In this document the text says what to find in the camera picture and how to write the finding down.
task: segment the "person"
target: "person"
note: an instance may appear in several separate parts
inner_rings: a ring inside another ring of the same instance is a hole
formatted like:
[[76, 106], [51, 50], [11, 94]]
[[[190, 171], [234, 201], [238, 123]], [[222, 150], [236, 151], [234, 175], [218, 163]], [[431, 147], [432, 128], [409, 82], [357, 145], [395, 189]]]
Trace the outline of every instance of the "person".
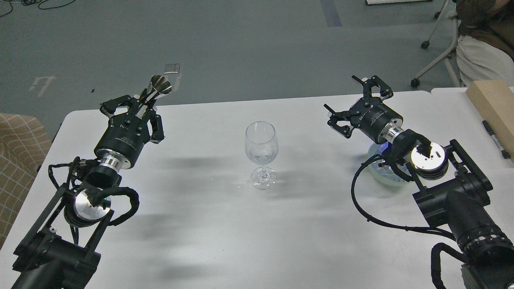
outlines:
[[457, 65], [466, 86], [504, 80], [514, 86], [514, 0], [457, 0]]

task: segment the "white table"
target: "white table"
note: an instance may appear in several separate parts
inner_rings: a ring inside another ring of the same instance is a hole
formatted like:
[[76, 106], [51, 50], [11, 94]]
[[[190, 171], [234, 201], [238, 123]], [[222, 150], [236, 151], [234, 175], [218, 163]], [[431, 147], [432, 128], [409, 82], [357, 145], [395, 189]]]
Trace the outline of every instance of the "white table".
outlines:
[[[167, 138], [159, 145], [148, 143], [136, 166], [120, 172], [122, 185], [140, 194], [139, 211], [107, 229], [97, 248], [102, 259], [86, 288], [433, 288], [432, 246], [446, 242], [458, 249], [456, 244], [367, 223], [352, 204], [350, 183], [372, 142], [360, 131], [351, 139], [334, 132], [323, 104], [347, 110], [359, 97], [159, 107]], [[452, 101], [459, 105], [461, 100]], [[405, 129], [444, 146], [455, 137], [448, 116], [428, 92], [395, 93], [386, 104], [403, 115]], [[257, 165], [244, 152], [246, 126], [257, 120], [275, 126], [280, 144], [270, 164], [279, 181], [268, 191], [251, 186], [249, 176]], [[106, 124], [99, 111], [69, 114], [43, 167], [77, 155], [93, 158]], [[461, 144], [469, 152], [489, 142], [484, 134]], [[488, 164], [470, 154], [492, 177]], [[495, 169], [512, 173], [512, 168]], [[63, 180], [66, 173], [56, 171], [56, 177]], [[512, 175], [491, 179], [495, 187], [514, 186]], [[411, 196], [416, 191], [412, 183], [385, 187], [369, 172], [362, 173], [356, 189], [361, 206], [373, 216], [425, 226]], [[6, 287], [19, 276], [11, 270], [15, 247], [54, 192], [42, 170], [0, 251], [0, 280]], [[504, 199], [496, 198], [501, 194]], [[493, 205], [486, 208], [493, 219], [505, 232], [514, 232], [501, 210], [514, 197], [495, 190], [491, 198]], [[115, 215], [126, 207], [123, 197], [114, 199]], [[54, 224], [70, 241], [61, 219]], [[81, 230], [82, 245], [88, 237]], [[460, 263], [443, 256], [445, 285], [463, 288], [460, 274]]]

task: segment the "chair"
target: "chair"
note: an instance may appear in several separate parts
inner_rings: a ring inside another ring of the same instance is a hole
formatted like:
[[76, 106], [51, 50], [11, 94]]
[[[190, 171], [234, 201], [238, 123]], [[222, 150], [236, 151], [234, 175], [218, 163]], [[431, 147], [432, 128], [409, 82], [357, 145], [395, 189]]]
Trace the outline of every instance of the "chair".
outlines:
[[[426, 49], [430, 45], [430, 39], [432, 38], [435, 29], [439, 25], [440, 20], [443, 18], [442, 17], [442, 13], [444, 12], [446, 7], [448, 6], [449, 2], [450, 2], [450, 0], [446, 0], [445, 1], [444, 5], [443, 5], [443, 8], [439, 12], [439, 15], [437, 15], [437, 13], [436, 13], [436, 15], [438, 16], [436, 25], [435, 25], [434, 29], [432, 30], [432, 33], [430, 34], [428, 40], [422, 42], [421, 48]], [[450, 45], [436, 59], [434, 59], [430, 64], [425, 66], [425, 68], [423, 68], [420, 72], [418, 72], [416, 74], [414, 79], [411, 80], [411, 86], [412, 87], [418, 87], [420, 85], [419, 78], [422, 75], [424, 75], [426, 72], [428, 72], [430, 69], [432, 69], [437, 63], [439, 63], [441, 61], [444, 62], [445, 66], [446, 66], [446, 69], [448, 71], [448, 74], [450, 75], [450, 78], [451, 78], [454, 86], [455, 87], [461, 87], [462, 86], [462, 81], [460, 80], [460, 77], [457, 76], [457, 73], [455, 72], [455, 69], [454, 69], [454, 67], [453, 67], [453, 65], [452, 65], [452, 63], [450, 61], [451, 59], [453, 59], [455, 57], [456, 48], [457, 48], [457, 39], [458, 39], [458, 15], [457, 15], [457, 12], [455, 10], [449, 11], [446, 18], [449, 19], [451, 21], [451, 23], [452, 23], [452, 40], [450, 42]]]
[[50, 146], [36, 118], [0, 113], [0, 249]]

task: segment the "cardboard box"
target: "cardboard box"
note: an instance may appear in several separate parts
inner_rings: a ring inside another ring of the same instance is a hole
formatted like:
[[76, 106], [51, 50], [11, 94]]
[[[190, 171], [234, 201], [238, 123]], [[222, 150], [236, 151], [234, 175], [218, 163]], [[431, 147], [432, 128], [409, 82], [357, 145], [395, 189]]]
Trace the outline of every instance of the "cardboard box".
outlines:
[[466, 94], [514, 162], [514, 93], [503, 80], [474, 81]]

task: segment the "brown jacket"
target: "brown jacket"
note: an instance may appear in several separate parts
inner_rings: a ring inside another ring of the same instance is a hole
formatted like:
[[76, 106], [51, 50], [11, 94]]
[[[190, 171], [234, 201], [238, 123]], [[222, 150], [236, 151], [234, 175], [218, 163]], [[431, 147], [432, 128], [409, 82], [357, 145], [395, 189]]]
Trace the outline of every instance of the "brown jacket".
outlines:
[[457, 0], [459, 32], [507, 53], [514, 60], [514, 0], [495, 14], [494, 0]]

